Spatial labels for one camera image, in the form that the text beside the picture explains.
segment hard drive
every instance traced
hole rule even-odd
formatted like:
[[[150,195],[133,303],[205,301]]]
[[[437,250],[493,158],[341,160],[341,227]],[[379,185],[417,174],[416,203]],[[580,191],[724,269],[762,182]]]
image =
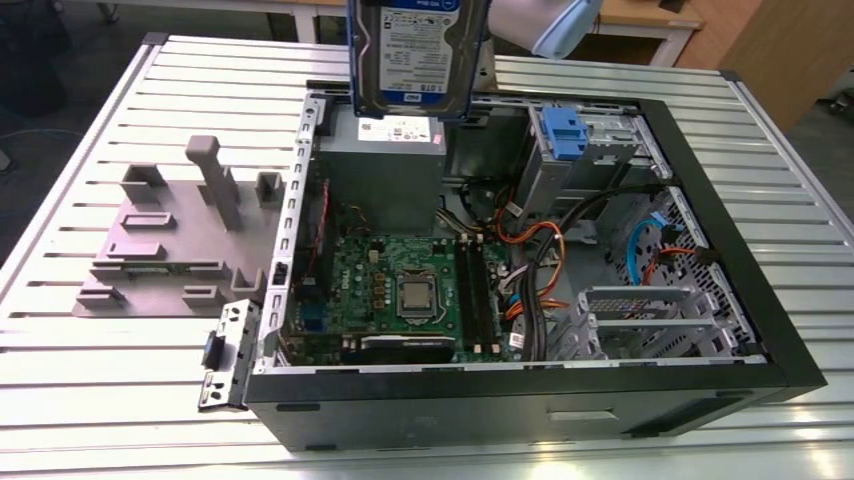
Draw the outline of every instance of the hard drive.
[[[489,0],[349,0],[357,116],[465,117]]]

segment slatted metal surface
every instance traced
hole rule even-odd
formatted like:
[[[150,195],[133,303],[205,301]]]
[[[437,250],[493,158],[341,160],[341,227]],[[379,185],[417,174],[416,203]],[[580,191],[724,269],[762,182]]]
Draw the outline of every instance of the slatted metal surface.
[[[748,94],[715,72],[497,61],[503,88],[670,105],[830,381],[788,403],[672,439],[291,454],[251,413],[194,411],[213,319],[70,316],[124,198],[116,182],[126,164],[200,178],[182,148],[192,134],[213,134],[236,178],[259,170],[287,176],[304,82],[345,80],[345,62],[337,47],[209,38],[172,37],[140,50],[0,273],[0,471],[162,476],[178,474],[162,467],[220,465],[180,474],[718,478],[735,468],[778,478],[854,476],[850,225]]]

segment hard disk label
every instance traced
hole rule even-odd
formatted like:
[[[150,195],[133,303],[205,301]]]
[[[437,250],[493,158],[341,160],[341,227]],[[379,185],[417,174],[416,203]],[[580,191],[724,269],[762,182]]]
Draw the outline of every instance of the hard disk label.
[[[359,140],[367,142],[429,142],[427,117],[388,116],[359,119]]]
[[[403,102],[421,103],[448,90],[453,50],[444,35],[457,21],[459,4],[436,0],[412,3],[415,8],[381,10],[379,78],[381,90],[408,92]]]

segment latch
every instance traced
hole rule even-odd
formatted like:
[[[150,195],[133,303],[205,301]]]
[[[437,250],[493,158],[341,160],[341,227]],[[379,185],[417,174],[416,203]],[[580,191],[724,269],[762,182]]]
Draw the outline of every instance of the latch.
[[[226,303],[216,330],[204,345],[201,365],[205,368],[198,412],[245,411],[243,403],[251,372],[260,307],[251,300]]]

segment gray plastic stand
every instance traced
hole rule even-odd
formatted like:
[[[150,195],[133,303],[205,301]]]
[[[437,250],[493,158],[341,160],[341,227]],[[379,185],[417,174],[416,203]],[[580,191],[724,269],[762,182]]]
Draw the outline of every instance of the gray plastic stand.
[[[263,302],[281,210],[277,173],[234,182],[214,137],[193,136],[186,158],[202,182],[166,181],[130,165],[128,200],[92,263],[73,313],[81,317],[218,315],[226,302]]]

